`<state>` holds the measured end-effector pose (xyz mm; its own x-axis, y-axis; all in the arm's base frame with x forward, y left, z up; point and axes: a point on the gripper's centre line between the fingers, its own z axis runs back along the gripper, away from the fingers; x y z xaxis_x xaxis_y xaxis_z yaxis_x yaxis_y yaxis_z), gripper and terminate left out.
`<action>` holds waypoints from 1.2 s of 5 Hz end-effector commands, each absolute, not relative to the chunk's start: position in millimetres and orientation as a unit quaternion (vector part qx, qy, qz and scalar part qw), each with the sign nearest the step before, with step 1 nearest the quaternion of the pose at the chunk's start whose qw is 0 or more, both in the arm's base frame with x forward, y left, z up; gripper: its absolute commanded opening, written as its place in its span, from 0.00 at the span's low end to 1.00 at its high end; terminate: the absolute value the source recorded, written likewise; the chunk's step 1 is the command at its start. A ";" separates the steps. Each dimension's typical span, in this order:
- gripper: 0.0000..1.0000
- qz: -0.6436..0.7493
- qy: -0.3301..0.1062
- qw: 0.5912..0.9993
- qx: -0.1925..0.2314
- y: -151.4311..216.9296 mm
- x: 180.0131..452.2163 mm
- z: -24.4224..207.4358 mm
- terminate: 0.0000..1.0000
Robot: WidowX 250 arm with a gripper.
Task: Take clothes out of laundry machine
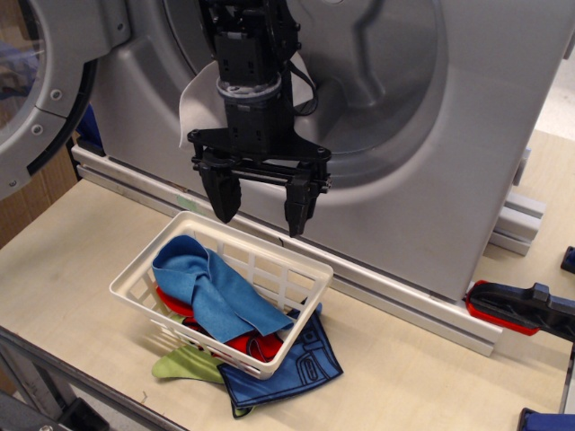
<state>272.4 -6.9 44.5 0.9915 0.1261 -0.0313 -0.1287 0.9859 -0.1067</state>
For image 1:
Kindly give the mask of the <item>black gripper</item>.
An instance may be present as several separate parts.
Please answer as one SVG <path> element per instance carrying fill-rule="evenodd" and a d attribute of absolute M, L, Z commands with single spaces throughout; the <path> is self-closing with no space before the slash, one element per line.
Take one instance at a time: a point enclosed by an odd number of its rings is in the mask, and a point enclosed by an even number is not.
<path fill-rule="evenodd" d="M 274 96 L 245 104 L 225 101 L 227 126 L 193 129 L 193 169 L 199 171 L 216 217 L 229 223 L 241 205 L 238 178 L 285 185 L 289 235 L 304 233 L 316 200 L 328 191 L 331 152 L 297 134 L 289 102 Z"/>

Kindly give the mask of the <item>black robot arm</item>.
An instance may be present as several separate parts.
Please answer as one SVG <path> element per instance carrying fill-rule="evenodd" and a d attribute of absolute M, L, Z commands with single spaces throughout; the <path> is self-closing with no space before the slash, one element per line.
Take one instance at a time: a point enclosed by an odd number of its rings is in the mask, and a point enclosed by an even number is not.
<path fill-rule="evenodd" d="M 202 29 L 217 62 L 217 92 L 224 128 L 186 128 L 217 218 L 230 222 L 241 205 L 241 180 L 286 189 L 285 218 L 296 237 L 328 191 L 331 152 L 297 134 L 295 119 L 312 114 L 318 97 L 295 106 L 292 78 L 312 81 L 292 57 L 300 49 L 299 24 L 285 1 L 200 1 Z"/>

